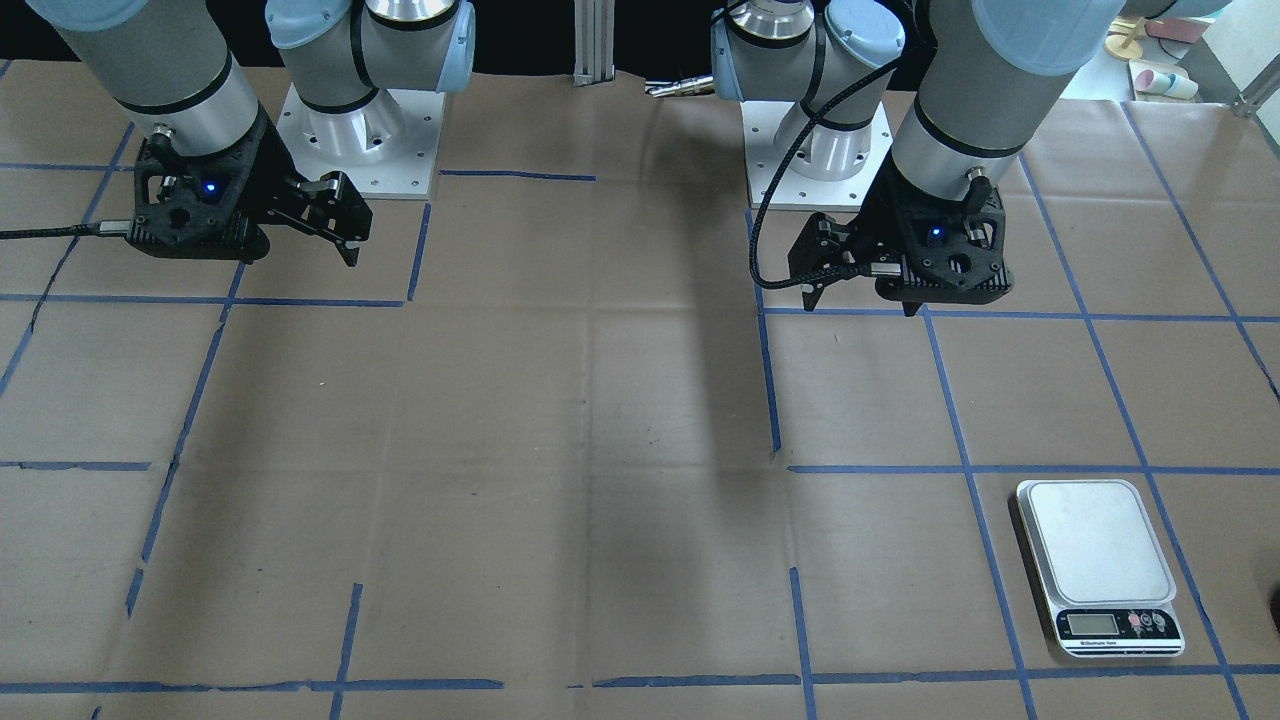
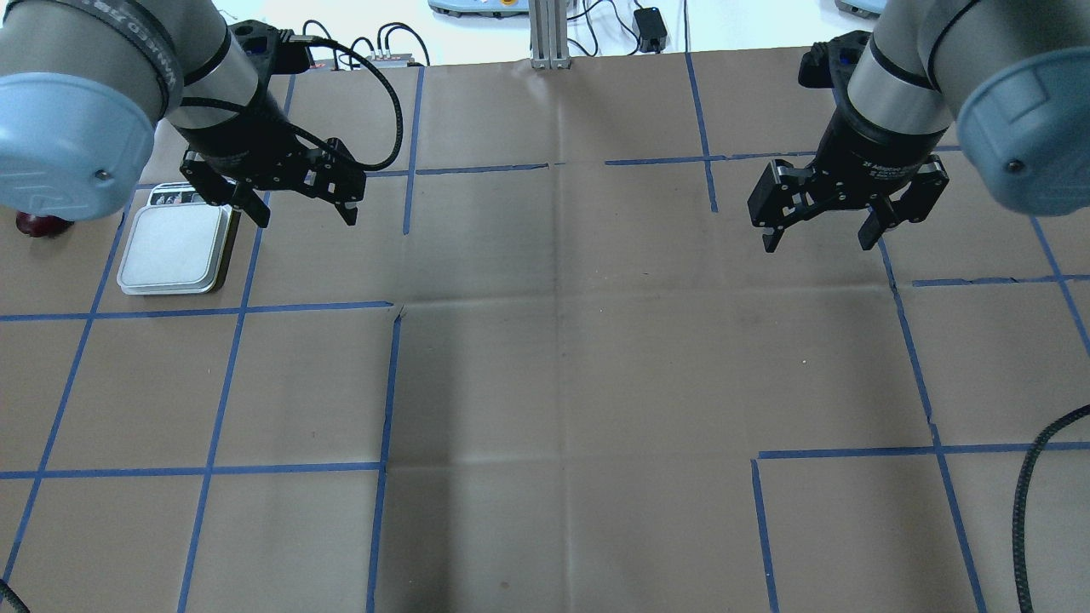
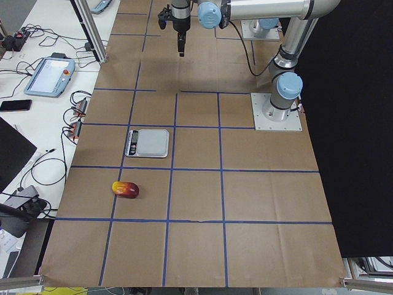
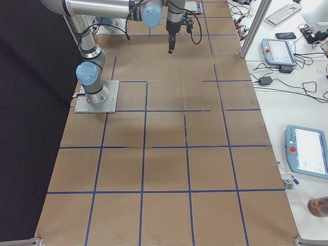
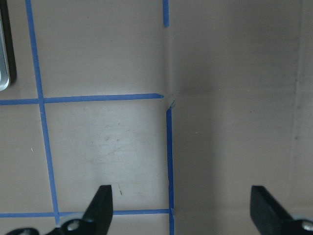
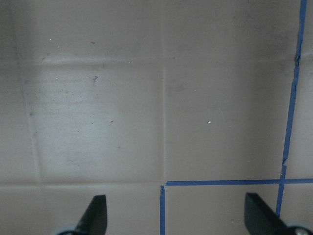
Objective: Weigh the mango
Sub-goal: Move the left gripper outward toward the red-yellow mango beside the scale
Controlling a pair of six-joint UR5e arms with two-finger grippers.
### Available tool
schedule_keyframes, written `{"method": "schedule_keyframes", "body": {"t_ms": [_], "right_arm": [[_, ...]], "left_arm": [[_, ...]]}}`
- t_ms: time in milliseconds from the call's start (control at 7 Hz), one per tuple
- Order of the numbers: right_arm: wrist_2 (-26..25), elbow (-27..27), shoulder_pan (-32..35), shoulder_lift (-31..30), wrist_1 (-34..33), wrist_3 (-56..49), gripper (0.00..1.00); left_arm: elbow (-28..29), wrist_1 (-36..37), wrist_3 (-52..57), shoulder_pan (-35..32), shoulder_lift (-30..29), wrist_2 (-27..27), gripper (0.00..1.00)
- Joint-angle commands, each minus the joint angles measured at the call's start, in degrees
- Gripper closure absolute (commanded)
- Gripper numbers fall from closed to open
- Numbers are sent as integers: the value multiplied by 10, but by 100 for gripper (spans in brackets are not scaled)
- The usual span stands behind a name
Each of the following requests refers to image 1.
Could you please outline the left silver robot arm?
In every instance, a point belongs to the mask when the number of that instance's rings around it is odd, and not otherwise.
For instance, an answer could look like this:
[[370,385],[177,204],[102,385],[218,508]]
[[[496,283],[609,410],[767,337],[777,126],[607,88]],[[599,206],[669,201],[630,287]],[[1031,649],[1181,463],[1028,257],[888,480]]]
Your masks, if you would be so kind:
[[728,1],[710,23],[718,96],[790,102],[782,158],[758,193],[765,211],[785,172],[817,159],[817,131],[864,142],[890,77],[924,61],[911,109],[846,223],[810,215],[763,290],[799,287],[813,310],[824,290],[858,277],[913,316],[925,304],[986,305],[1014,284],[1004,259],[998,181],[1120,15],[1210,15],[1222,1]]

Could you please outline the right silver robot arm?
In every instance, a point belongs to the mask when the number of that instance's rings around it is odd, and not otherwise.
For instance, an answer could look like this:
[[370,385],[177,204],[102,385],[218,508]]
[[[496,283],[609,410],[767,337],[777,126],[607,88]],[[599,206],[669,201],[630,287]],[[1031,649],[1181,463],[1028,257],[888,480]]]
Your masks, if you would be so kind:
[[151,256],[251,264],[265,225],[332,243],[355,266],[372,210],[351,167],[407,149],[398,91],[457,94],[474,68],[470,1],[270,1],[264,17],[329,165],[302,173],[202,1],[33,1],[142,140],[134,210],[72,234]]

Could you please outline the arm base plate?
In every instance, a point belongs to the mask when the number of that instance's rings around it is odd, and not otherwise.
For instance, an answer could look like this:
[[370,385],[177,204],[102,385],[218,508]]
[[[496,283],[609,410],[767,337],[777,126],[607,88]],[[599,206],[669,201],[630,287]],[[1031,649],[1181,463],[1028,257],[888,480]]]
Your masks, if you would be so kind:
[[289,87],[276,129],[297,170],[311,181],[342,170],[366,199],[426,201],[448,97],[381,90],[364,108],[326,114],[307,108]]
[[[741,105],[750,205],[758,208],[777,167],[808,118],[791,102]],[[860,129],[815,126],[787,165],[771,206],[796,211],[858,211],[892,143],[879,105]]]

